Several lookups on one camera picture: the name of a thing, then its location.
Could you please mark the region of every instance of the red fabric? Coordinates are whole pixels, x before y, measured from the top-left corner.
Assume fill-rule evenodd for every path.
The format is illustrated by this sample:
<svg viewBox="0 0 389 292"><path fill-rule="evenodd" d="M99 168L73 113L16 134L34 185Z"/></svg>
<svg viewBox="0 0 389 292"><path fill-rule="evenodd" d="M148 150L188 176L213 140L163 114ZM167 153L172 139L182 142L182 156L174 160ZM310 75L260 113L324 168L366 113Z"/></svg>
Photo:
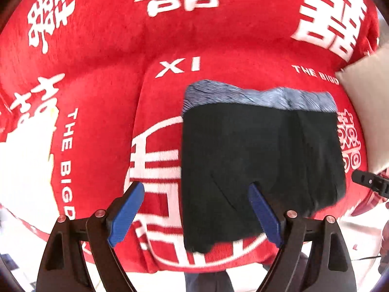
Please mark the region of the red fabric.
<svg viewBox="0 0 389 292"><path fill-rule="evenodd" d="M71 6L73 1L65 25L54 9ZM353 169L367 169L366 150L361 125L335 72L376 49L377 12L371 0L364 0L364 20L347 60L331 47L345 38L340 26L350 31L350 25L355 25L355 18L345 18L357 2L321 0L344 24L338 27L333 21L332 26L324 26L324 33L310 33L316 42L324 39L323 34L335 34L332 42L318 46L291 37L299 23L312 21L306 11L300 14L301 6L315 9L305 0L169 0L159 7L174 9L157 14L156 4L162 0L151 1L54 0L53 6L47 0L43 18L52 10L56 27L51 35L44 33L45 48L39 31L37 46L34 34L28 35L32 27L28 13L36 0L23 0L0 35L0 141L6 140L6 133L17 127L21 117L30 113L32 118L42 103L57 99L51 101L59 115L50 152L54 157L51 185L60 214L90 216L121 196L125 182L137 179L145 183L146 201L126 239L115 249L126 271L204 272L271 262L277 250L263 237L222 243L205 256L182 250L180 113L185 88L201 79L245 89L284 86L329 91L340 112L347 193L316 218L350 213L369 196L368 189L351 181ZM58 92L36 88L41 83L38 77L53 76L62 78L54 84ZM30 93L26 103L31 106L12 106L15 93ZM45 208L45 203L36 205ZM47 218L55 221L56 216ZM39 229L36 233L47 239ZM88 249L86 245L86 259L92 261Z"/></svg>

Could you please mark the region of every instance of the blue gripper pad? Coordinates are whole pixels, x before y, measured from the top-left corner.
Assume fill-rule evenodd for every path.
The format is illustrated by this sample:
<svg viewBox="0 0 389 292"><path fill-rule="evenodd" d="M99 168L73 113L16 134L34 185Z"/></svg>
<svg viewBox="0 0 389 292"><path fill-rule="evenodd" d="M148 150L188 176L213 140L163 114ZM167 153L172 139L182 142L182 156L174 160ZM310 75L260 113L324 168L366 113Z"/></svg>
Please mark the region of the blue gripper pad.
<svg viewBox="0 0 389 292"><path fill-rule="evenodd" d="M248 200L268 240L280 248L283 244L280 222L254 183L248 187Z"/></svg>
<svg viewBox="0 0 389 292"><path fill-rule="evenodd" d="M135 182L133 182L129 187L129 190L126 191L126 193L130 193L129 195L125 193L122 198L116 199L121 206L115 210L115 216L112 218L110 227L108 243L112 248L114 248L117 243L124 240L124 237L130 229L132 221L143 202L145 196L143 184L138 182L134 185L134 183Z"/></svg>

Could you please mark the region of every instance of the beige cushion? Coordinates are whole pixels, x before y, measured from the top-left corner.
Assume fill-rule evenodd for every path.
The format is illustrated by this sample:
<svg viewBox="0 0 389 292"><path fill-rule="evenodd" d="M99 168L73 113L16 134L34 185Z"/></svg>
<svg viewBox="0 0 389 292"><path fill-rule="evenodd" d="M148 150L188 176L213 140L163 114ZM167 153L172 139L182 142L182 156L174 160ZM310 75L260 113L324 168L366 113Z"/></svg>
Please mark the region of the beige cushion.
<svg viewBox="0 0 389 292"><path fill-rule="evenodd" d="M361 122L368 169L389 167L389 43L336 74Z"/></svg>

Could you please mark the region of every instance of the letter x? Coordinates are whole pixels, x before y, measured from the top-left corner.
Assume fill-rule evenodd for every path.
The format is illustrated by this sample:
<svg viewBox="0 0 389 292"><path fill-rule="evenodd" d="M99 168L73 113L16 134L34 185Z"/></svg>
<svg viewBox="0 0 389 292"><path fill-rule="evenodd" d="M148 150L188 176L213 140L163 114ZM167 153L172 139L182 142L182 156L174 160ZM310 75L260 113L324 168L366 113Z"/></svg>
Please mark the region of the letter x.
<svg viewBox="0 0 389 292"><path fill-rule="evenodd" d="M180 62L182 62L185 58L179 58L173 61L171 64L167 61L161 61L160 64L165 67L164 70L162 70L159 74L157 74L155 77L159 78L162 77L168 70L173 71L174 73L181 73L184 72L180 68L177 68L176 65Z"/></svg>

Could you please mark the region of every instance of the dark pants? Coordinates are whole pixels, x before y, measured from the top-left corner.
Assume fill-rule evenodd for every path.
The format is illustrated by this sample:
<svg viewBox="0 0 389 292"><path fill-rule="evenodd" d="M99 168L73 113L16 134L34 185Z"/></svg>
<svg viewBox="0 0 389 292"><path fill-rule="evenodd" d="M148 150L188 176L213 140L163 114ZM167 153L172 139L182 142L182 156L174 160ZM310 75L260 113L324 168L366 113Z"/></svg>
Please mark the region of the dark pants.
<svg viewBox="0 0 389 292"><path fill-rule="evenodd" d="M308 257L301 253L296 272L288 292L298 292L303 279ZM263 266L269 271L271 266ZM212 273L185 273L186 292L234 292L226 271Z"/></svg>

